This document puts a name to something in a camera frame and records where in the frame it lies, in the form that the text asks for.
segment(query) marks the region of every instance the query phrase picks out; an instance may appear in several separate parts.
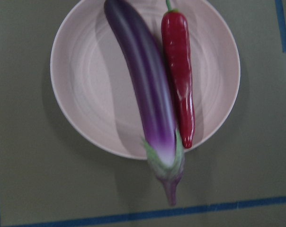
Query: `blue line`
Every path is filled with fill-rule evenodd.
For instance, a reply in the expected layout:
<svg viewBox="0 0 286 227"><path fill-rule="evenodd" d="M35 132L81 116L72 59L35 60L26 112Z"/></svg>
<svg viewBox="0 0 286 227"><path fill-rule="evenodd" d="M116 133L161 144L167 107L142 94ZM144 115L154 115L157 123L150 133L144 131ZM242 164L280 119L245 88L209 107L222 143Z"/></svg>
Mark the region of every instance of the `blue line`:
<svg viewBox="0 0 286 227"><path fill-rule="evenodd" d="M285 204L286 196L9 227L77 227Z"/></svg>
<svg viewBox="0 0 286 227"><path fill-rule="evenodd" d="M277 21L279 23L282 51L286 53L286 22L284 16L283 2L282 0L276 0Z"/></svg>

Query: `eggplant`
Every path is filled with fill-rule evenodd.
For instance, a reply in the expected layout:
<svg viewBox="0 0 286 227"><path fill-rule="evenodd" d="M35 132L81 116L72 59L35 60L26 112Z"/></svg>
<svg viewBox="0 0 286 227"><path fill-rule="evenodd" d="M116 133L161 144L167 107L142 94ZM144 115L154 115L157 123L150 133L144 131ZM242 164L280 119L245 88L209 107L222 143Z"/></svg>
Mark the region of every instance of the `eggplant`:
<svg viewBox="0 0 286 227"><path fill-rule="evenodd" d="M140 14L125 0L106 0L104 12L125 57L141 116L147 161L170 205L184 168L163 57Z"/></svg>

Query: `green stem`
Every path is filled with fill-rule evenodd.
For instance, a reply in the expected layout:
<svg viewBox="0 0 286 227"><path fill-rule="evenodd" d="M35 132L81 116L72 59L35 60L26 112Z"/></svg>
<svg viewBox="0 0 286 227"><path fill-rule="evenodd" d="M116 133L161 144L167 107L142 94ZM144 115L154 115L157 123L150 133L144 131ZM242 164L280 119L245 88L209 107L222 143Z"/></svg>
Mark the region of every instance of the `green stem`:
<svg viewBox="0 0 286 227"><path fill-rule="evenodd" d="M172 11L170 0L166 0L166 5L167 5L167 8L168 8L168 11Z"/></svg>

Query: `plastic vegetable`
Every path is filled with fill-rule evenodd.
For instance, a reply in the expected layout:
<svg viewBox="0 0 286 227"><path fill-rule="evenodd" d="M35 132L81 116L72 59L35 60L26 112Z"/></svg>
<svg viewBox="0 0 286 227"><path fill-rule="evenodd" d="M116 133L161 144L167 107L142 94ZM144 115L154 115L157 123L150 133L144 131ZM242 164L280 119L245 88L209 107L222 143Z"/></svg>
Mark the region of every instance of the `plastic vegetable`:
<svg viewBox="0 0 286 227"><path fill-rule="evenodd" d="M169 0L166 3L169 11L164 14L161 23L163 50L174 86L174 103L183 146L191 148L195 133L195 111L188 23L183 14L171 9Z"/></svg>
<svg viewBox="0 0 286 227"><path fill-rule="evenodd" d="M159 48L138 12L124 0L106 0L104 11L121 46L132 79L145 139L147 161L176 204L184 153Z"/></svg>

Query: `gray surface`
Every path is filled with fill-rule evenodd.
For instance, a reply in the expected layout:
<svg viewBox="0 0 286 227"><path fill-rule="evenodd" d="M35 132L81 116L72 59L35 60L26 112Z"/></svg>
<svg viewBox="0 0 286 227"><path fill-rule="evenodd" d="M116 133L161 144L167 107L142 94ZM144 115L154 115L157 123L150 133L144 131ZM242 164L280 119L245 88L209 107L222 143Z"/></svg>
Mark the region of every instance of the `gray surface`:
<svg viewBox="0 0 286 227"><path fill-rule="evenodd" d="M57 105L50 52L57 29L76 2L0 1L2 225L168 208L145 162L90 144ZM238 45L241 85L225 124L186 154L177 207L286 195L286 54L281 51L274 1L210 2ZM286 205L109 226L177 223L286 226Z"/></svg>

